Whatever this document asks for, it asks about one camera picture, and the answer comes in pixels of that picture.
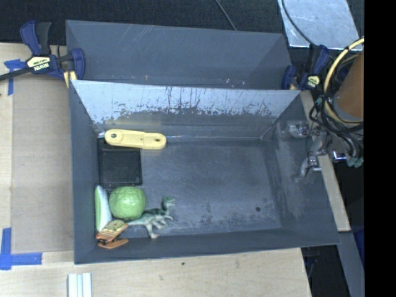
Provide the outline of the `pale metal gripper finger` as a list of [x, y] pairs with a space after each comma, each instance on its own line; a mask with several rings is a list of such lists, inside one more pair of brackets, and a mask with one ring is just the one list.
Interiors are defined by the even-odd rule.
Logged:
[[307, 137], [309, 135], [309, 124], [303, 120], [289, 120], [286, 123], [287, 133], [292, 137]]
[[318, 158], [316, 156], [308, 156], [303, 160], [298, 173], [294, 175], [293, 179], [296, 182], [310, 182], [320, 172], [321, 166], [319, 165]]

